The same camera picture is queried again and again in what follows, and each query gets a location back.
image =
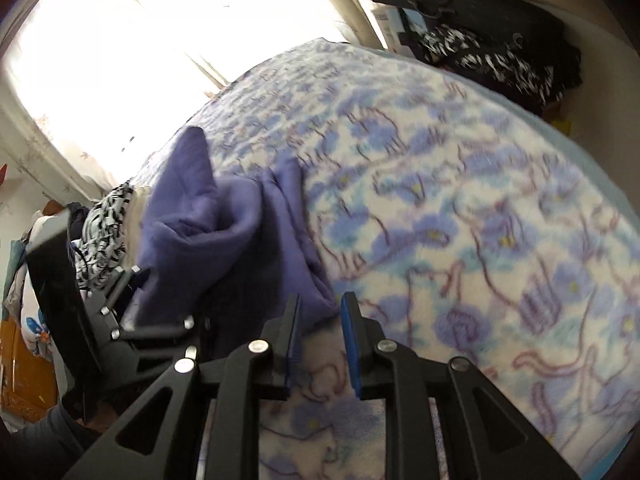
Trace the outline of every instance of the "fabric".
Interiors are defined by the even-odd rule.
[[[43,225],[50,218],[51,216],[43,216],[41,218],[38,218],[33,225],[33,228],[31,229],[31,237],[36,237],[42,230]],[[26,267],[24,286],[22,288],[20,331],[22,333],[24,344],[31,353],[45,359],[51,359],[51,338],[49,335],[49,329],[47,328],[47,324],[44,321],[44,316],[40,311],[38,298],[36,297],[35,291],[33,290],[28,267]]]
[[[129,181],[114,188],[89,211],[76,252],[78,287],[100,288],[124,258],[122,226],[133,188]]]
[[[51,339],[51,360],[56,374],[56,384],[58,386],[58,398],[62,399],[65,394],[74,387],[75,381],[71,375],[71,371],[66,367],[62,355],[58,351],[56,342]]]
[[[37,465],[38,478],[61,480],[98,436],[76,423],[62,404],[58,404],[45,418],[12,433],[11,438],[30,463]]]
[[[445,23],[426,24],[414,10],[398,13],[405,31],[399,39],[412,50],[423,49],[426,55],[420,60],[468,77],[536,115],[582,83],[580,51],[563,40],[549,46],[542,57],[527,48],[528,38],[522,35],[504,44],[487,38],[482,30],[476,34]]]
[[[69,209],[71,214],[69,218],[69,240],[79,240],[82,237],[82,228],[89,214],[89,208],[80,205],[79,202],[67,204],[66,208]]]
[[[49,200],[45,204],[45,206],[42,208],[42,215],[53,216],[53,215],[57,215],[58,213],[64,210],[65,210],[65,207],[60,202],[58,202],[57,200]]]
[[[626,442],[626,445],[609,467],[606,475],[603,476],[603,480],[627,480],[638,476],[638,471],[640,471],[640,432],[637,430],[638,428],[634,428],[633,433],[620,442],[620,444]]]
[[[578,472],[640,418],[640,221],[538,118],[454,74],[317,40],[188,124],[216,176],[297,156],[335,294],[355,291],[421,357],[472,359]],[[292,398],[263,403],[262,475],[381,478],[384,408],[354,398],[339,322],[305,338],[303,361]]]
[[[17,431],[11,422],[4,417],[0,422],[0,461],[2,461],[2,474],[13,480],[36,480],[34,471],[30,471],[30,460],[24,454],[20,446],[11,437],[11,432]]]
[[[295,159],[259,180],[215,179],[202,129],[187,128],[143,216],[140,266],[152,275],[138,298],[137,323],[183,322],[212,286],[209,311],[232,305],[242,322],[222,328],[241,338],[279,316],[291,293],[301,295],[303,325],[335,315],[302,215]]]
[[[2,295],[2,320],[7,320],[11,316],[18,327],[20,326],[20,310],[22,309],[22,288],[27,272],[25,263],[26,247],[31,235],[31,228],[41,216],[42,211],[36,211],[31,216],[29,229],[22,234],[20,240],[12,240],[11,242],[11,252]]]
[[[630,439],[631,434],[625,435],[615,448],[609,451],[609,453],[607,453],[602,459],[596,462],[593,467],[591,467],[588,473],[582,477],[583,480],[600,480],[601,478],[603,478],[604,475],[606,475],[607,471],[609,471],[613,463],[620,456],[623,449],[625,449]]]
[[[20,260],[24,256],[24,250],[27,243],[23,240],[11,240],[11,249],[9,249],[9,263],[6,266],[6,277],[4,279],[4,290],[2,291],[2,301],[6,300],[9,289],[14,282],[15,273],[20,267]]]
[[[7,311],[8,315],[14,319],[18,326],[22,324],[20,313],[22,311],[22,291],[26,277],[27,264],[22,264],[20,269],[15,273],[9,293],[2,302],[3,309]]]
[[[124,247],[126,249],[122,266],[130,269],[138,261],[140,235],[142,232],[142,214],[151,196],[151,186],[139,186],[133,190],[129,209],[124,219]]]

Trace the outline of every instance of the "purple fabric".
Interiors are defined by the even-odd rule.
[[[334,316],[337,304],[305,227],[302,178],[292,158],[257,180],[215,179],[203,131],[187,128],[143,216],[138,264],[152,274],[137,324],[182,322],[206,309],[231,345],[257,336],[291,293],[302,297],[304,328]]]

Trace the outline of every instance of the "floral blanket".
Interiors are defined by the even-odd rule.
[[[336,298],[355,291],[420,356],[471,359],[580,473],[639,420],[640,238],[541,121],[449,73],[315,40],[188,124],[216,172],[297,155]],[[383,406],[354,397],[339,322],[304,356],[292,399],[263,407],[261,478],[383,478]]]

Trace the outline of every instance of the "curtain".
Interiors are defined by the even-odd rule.
[[[379,46],[361,11],[353,0],[40,0],[4,68],[43,138],[107,190],[252,66],[321,36]]]

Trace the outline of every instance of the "wooden furniture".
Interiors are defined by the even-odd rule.
[[[58,402],[53,364],[27,350],[11,318],[0,323],[0,388],[2,409],[29,422]]]

